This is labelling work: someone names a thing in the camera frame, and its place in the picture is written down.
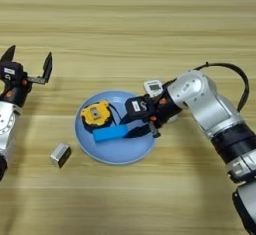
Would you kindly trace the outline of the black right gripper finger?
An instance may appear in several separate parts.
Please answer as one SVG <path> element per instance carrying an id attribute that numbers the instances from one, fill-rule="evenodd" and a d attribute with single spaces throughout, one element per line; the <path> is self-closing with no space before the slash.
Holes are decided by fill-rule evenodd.
<path id="1" fill-rule="evenodd" d="M 122 124 L 127 124 L 131 122 L 131 117 L 126 114 L 121 120 L 120 120 L 120 125 Z"/>
<path id="2" fill-rule="evenodd" d="M 154 138 L 158 138 L 160 136 L 160 132 L 154 125 L 152 121 L 149 123 L 145 124 L 142 127 L 135 127 L 132 130 L 128 132 L 128 137 L 129 138 L 137 138 L 137 137 L 142 137 L 147 134 L 151 133 Z"/>

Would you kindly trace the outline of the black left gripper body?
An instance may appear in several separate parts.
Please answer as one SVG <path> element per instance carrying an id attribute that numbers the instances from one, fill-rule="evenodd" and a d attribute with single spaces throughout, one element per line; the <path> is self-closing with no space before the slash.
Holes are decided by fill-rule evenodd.
<path id="1" fill-rule="evenodd" d="M 14 83 L 6 83 L 4 91 L 0 94 L 0 101 L 11 103 L 22 108 L 31 90 L 32 83 L 25 79 L 17 85 Z"/>

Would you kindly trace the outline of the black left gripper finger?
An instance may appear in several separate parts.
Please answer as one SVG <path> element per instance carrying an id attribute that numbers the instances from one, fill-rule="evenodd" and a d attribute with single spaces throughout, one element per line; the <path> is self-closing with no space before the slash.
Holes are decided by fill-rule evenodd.
<path id="1" fill-rule="evenodd" d="M 15 45 L 12 45 L 11 47 L 9 47 L 0 58 L 0 62 L 12 61 L 14 57 L 15 49 L 16 49 Z"/>
<path id="2" fill-rule="evenodd" d="M 31 83 L 44 85 L 49 81 L 51 72 L 52 72 L 52 53 L 49 53 L 43 65 L 43 74 L 38 77 L 28 77 L 27 80 Z"/>

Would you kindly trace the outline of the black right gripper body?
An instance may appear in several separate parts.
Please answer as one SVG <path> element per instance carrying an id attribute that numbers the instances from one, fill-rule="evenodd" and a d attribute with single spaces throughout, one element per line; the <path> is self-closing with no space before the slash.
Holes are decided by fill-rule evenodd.
<path id="1" fill-rule="evenodd" d="M 174 103 L 174 100 L 166 89 L 155 97 L 147 94 L 147 105 L 149 108 L 149 116 L 146 120 L 152 122 L 156 128 L 161 128 L 170 118 L 182 111 L 182 109 Z"/>

